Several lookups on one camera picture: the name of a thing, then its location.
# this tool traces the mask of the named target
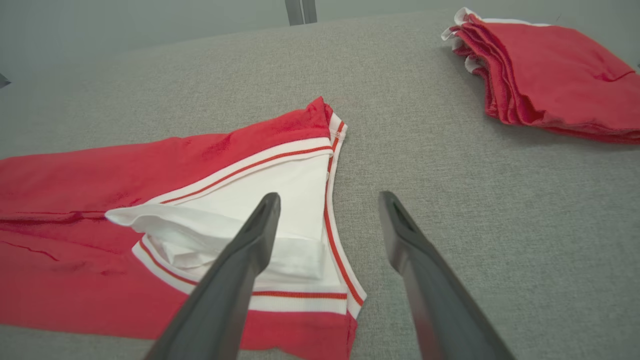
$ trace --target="gray background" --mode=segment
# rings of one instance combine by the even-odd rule
[[[213,35],[289,24],[284,0],[0,0],[0,73],[11,81],[51,65]],[[317,0],[319,22],[458,9],[576,28],[640,63],[638,0]],[[447,20],[452,16],[447,13]]]
[[[439,39],[457,8],[236,33],[0,91],[0,158],[227,132],[319,95],[349,125],[340,237],[369,294],[352,359],[417,359],[376,199],[391,190],[520,359],[637,359],[640,148],[509,127]],[[139,359],[149,341],[0,327],[1,359]],[[290,359],[277,350],[241,359]]]

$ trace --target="gray tablecloth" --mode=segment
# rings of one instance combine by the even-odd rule
[[[637,357],[640,147],[484,116],[482,80],[439,38],[455,10],[206,38],[14,83],[0,90],[0,156],[227,132],[322,95],[349,126],[333,198],[369,294],[352,359],[419,357],[380,190],[399,196],[520,359]],[[3,359],[137,359],[149,346],[0,327]]]

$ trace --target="red fabric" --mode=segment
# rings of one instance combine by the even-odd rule
[[[227,135],[0,161],[0,323],[158,337],[186,295],[133,256],[131,248],[140,235],[110,223],[104,212],[142,204],[270,147],[329,137],[331,114],[318,98],[305,110]],[[332,359],[348,357],[347,316],[322,313],[274,320],[280,315],[251,311],[243,344],[281,347],[309,359],[329,353],[336,355]],[[272,326],[286,336],[269,335]],[[313,333],[324,341],[314,345]],[[336,341],[341,351],[324,349]]]
[[[453,27],[492,88],[485,111],[506,124],[603,142],[640,143],[640,76],[576,30],[487,23]]]

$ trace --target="gray fabric surface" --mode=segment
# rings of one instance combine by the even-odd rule
[[[439,39],[457,9],[239,33],[0,91],[0,156],[227,132],[318,95],[349,125],[335,183],[369,298],[352,359],[416,359],[376,208],[391,190],[520,359],[640,353],[640,147],[509,127]],[[0,327],[3,359],[137,359],[149,341]],[[292,358],[277,350],[241,359]]]

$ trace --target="stack of folded clothes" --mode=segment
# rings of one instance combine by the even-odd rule
[[[486,85],[484,109],[505,124],[640,143],[640,76],[574,29],[482,19],[467,8],[442,33]]]

